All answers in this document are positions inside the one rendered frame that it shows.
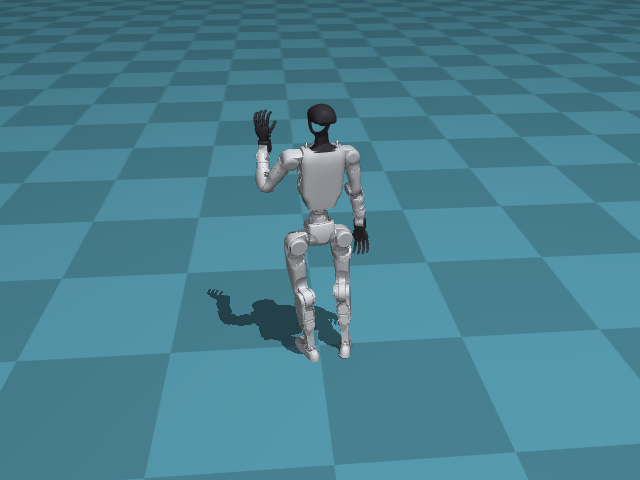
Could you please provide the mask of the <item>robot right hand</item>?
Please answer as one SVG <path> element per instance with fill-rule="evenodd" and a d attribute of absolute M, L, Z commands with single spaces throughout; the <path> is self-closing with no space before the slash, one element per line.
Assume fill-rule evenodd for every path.
<path fill-rule="evenodd" d="M 355 220 L 354 220 L 355 221 Z M 353 237 L 354 237 L 354 248 L 353 248 L 353 253 L 355 253 L 356 250 L 356 246 L 357 246 L 357 241 L 358 241 L 358 252 L 357 255 L 359 255 L 360 253 L 360 249 L 361 249 L 361 241 L 362 241 L 362 254 L 364 254 L 364 250 L 365 250 L 365 241 L 366 240 L 366 253 L 368 253 L 369 251 L 369 241 L 368 241 L 368 234 L 367 231 L 365 230 L 366 228 L 366 219 L 364 217 L 364 226 L 363 227 L 359 227 L 359 226 L 355 226 L 354 223 L 354 230 L 353 230 Z"/>

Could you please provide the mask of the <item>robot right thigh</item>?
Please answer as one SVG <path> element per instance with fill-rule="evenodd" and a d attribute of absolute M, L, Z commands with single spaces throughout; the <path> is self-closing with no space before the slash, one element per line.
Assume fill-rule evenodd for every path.
<path fill-rule="evenodd" d="M 347 226 L 335 224 L 335 240 L 330 242 L 333 255 L 336 283 L 333 295 L 336 300 L 346 301 L 346 284 L 350 284 L 350 258 L 352 251 L 350 244 L 353 235 Z"/>

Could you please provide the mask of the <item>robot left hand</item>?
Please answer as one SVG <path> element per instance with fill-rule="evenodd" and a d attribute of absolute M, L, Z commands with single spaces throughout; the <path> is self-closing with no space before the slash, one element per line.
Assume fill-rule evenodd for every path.
<path fill-rule="evenodd" d="M 254 126 L 255 126 L 255 132 L 256 135 L 258 136 L 259 140 L 258 140 L 258 146 L 260 145 L 267 145 L 267 150 L 268 152 L 271 152 L 272 150 L 272 146 L 271 146 L 271 140 L 269 139 L 271 137 L 271 132 L 274 129 L 274 126 L 276 124 L 276 120 L 274 120 L 271 128 L 269 128 L 269 117 L 270 114 L 272 113 L 271 111 L 267 114 L 266 116 L 266 122 L 265 122 L 265 113 L 267 112 L 267 110 L 263 111 L 262 114 L 262 118 L 261 118 L 261 113 L 262 110 L 258 112 L 256 112 L 254 114 Z M 258 116 L 257 116 L 258 114 Z M 258 124 L 257 124 L 258 121 Z M 262 124 L 262 125 L 261 125 Z"/>

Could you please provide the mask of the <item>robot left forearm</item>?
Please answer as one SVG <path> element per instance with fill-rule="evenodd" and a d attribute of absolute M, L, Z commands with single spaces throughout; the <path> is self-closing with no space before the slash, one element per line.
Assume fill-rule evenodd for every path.
<path fill-rule="evenodd" d="M 262 189 L 265 185 L 265 176 L 268 177 L 270 172 L 270 152 L 267 150 L 267 145 L 260 145 L 256 154 L 257 170 L 256 170 L 256 184 L 258 189 Z"/>

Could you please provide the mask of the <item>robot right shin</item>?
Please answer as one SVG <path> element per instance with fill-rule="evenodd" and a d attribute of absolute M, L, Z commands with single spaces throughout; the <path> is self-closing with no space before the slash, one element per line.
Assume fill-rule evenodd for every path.
<path fill-rule="evenodd" d="M 351 294 L 350 284 L 346 284 L 346 301 L 336 302 L 337 305 L 337 318 L 341 329 L 342 345 L 347 342 L 349 345 L 349 325 L 351 320 Z"/>

